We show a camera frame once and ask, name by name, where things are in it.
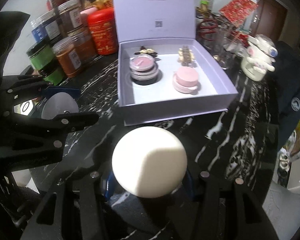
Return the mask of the small white round jar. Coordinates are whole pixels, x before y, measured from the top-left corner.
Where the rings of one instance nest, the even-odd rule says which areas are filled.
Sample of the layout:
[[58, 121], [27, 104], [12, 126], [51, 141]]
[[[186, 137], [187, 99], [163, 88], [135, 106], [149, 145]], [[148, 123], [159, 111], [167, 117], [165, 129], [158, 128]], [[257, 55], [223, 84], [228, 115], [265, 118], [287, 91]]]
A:
[[59, 92], [53, 95], [43, 107], [41, 117], [45, 120], [51, 120], [57, 115], [78, 113], [79, 107], [74, 98], [65, 92]]

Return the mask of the large white cream jar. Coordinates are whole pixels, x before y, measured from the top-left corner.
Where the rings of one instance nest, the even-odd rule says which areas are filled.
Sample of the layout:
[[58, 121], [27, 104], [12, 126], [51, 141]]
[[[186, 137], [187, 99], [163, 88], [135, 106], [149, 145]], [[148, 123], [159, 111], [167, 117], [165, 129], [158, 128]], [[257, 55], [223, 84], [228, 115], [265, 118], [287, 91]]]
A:
[[187, 154], [171, 132], [154, 126], [125, 134], [113, 150], [111, 165], [117, 182], [141, 198], [170, 194], [182, 182]]

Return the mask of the purple round compact jar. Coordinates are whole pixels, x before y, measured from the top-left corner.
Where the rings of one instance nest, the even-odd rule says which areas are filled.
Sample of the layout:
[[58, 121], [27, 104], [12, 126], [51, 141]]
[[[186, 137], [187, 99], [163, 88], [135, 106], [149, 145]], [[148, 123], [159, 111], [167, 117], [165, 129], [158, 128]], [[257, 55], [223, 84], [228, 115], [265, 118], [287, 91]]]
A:
[[130, 77], [138, 85], [151, 85], [159, 76], [155, 59], [147, 54], [136, 55], [129, 62]]

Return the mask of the pink round compact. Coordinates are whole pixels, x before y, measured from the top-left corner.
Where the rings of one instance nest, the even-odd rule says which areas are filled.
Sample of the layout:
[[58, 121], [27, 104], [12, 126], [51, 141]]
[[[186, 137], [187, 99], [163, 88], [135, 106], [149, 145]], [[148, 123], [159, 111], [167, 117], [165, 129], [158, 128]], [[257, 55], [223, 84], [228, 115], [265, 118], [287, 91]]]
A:
[[180, 67], [173, 75], [175, 90], [183, 94], [191, 94], [198, 90], [199, 74], [191, 67]]

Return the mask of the black beaded hair clip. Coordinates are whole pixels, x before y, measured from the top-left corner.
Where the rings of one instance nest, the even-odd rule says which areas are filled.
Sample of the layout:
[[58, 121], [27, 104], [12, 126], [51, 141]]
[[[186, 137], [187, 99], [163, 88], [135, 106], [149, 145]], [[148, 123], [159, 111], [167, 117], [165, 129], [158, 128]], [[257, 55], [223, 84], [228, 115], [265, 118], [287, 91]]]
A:
[[140, 49], [134, 53], [134, 55], [150, 55], [151, 57], [157, 57], [158, 54], [153, 48], [141, 46]]

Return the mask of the gold metal hair claw clip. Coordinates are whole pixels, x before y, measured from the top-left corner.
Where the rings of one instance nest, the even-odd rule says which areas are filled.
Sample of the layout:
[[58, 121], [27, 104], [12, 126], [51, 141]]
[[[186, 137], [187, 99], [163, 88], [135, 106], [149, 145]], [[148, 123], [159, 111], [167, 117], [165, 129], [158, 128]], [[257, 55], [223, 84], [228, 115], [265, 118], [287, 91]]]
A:
[[188, 46], [183, 46], [178, 50], [178, 62], [182, 66], [191, 67], [195, 61], [194, 53]]

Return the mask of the lower green jar black lid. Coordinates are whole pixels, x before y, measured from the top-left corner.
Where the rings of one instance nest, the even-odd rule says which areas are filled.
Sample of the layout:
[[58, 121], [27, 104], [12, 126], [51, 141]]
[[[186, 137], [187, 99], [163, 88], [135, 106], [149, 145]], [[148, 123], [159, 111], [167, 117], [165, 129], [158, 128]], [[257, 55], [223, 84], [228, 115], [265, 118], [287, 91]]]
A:
[[49, 62], [45, 67], [38, 70], [38, 72], [45, 81], [51, 82], [54, 85], [60, 84], [65, 77], [64, 71], [57, 59]]

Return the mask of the green jar black lid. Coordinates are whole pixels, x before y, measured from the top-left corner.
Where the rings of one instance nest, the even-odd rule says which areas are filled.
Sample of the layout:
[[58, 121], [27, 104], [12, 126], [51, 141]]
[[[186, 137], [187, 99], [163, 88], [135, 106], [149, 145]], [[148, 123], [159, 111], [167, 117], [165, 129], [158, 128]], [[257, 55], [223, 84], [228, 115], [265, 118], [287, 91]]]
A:
[[54, 85], [60, 84], [65, 77], [64, 71], [57, 59], [49, 62], [45, 67], [38, 70], [38, 72], [45, 81], [51, 82]]
[[27, 50], [26, 54], [36, 70], [41, 70], [55, 58], [47, 40], [41, 40], [34, 44]]

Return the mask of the orange powder plastic jar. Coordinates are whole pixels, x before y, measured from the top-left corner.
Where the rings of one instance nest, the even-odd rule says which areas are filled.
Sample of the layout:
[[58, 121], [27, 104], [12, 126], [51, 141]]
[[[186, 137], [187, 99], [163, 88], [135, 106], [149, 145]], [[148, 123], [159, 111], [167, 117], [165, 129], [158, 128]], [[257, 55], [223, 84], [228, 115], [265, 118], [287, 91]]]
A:
[[73, 78], [77, 76], [82, 62], [72, 39], [66, 37], [57, 42], [52, 49], [67, 77]]

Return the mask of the blue label jar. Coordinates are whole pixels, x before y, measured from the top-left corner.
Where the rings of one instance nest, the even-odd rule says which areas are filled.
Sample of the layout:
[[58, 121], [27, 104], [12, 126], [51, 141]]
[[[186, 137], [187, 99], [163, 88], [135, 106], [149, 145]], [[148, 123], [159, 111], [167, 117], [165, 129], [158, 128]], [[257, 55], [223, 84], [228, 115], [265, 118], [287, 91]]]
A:
[[62, 39], [57, 18], [53, 10], [32, 20], [30, 24], [32, 27], [32, 36], [37, 43], [42, 40], [47, 40], [50, 44], [55, 44]]

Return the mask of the red tin canister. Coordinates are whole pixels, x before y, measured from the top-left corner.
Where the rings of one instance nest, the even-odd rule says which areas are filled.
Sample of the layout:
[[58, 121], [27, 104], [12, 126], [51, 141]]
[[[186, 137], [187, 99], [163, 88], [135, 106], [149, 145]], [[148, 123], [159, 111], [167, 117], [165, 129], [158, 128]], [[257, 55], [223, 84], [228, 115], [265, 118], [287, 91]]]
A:
[[118, 51], [113, 7], [93, 12], [87, 23], [98, 54], [110, 55]]

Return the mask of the gold foil snack bag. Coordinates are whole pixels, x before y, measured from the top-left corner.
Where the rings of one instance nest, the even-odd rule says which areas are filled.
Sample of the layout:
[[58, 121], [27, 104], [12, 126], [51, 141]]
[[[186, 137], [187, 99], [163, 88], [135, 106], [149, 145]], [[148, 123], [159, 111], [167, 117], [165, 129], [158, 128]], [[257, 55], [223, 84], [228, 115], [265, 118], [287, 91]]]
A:
[[95, 7], [97, 10], [104, 10], [108, 8], [113, 8], [113, 0], [95, 0], [91, 3], [92, 7]]

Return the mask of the clear glass container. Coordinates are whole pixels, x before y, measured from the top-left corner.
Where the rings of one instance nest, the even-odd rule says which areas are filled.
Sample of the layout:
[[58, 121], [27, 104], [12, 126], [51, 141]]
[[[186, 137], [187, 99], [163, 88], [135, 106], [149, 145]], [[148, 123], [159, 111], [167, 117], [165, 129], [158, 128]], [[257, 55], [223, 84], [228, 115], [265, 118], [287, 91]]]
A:
[[244, 47], [239, 36], [231, 24], [215, 18], [205, 19], [197, 25], [197, 41], [223, 70], [231, 69], [236, 57], [243, 57]]

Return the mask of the dark navy cap with badge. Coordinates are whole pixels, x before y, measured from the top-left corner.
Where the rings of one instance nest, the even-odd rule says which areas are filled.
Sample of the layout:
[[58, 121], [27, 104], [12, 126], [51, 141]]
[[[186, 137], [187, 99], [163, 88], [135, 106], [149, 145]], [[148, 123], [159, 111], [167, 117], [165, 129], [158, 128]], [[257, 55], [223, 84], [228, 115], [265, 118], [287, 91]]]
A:
[[300, 53], [283, 41], [275, 42], [275, 70], [266, 75], [270, 91], [277, 101], [279, 150], [289, 139], [300, 120]]

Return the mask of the white ceramic figurine mug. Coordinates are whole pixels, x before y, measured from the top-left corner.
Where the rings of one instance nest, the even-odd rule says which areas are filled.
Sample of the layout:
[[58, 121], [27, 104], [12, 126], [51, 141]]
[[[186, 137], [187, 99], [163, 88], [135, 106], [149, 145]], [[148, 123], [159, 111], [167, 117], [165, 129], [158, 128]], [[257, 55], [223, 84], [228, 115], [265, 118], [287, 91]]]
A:
[[263, 34], [248, 36], [247, 47], [241, 62], [241, 70], [253, 81], [261, 81], [267, 72], [273, 72], [278, 51], [273, 41]]

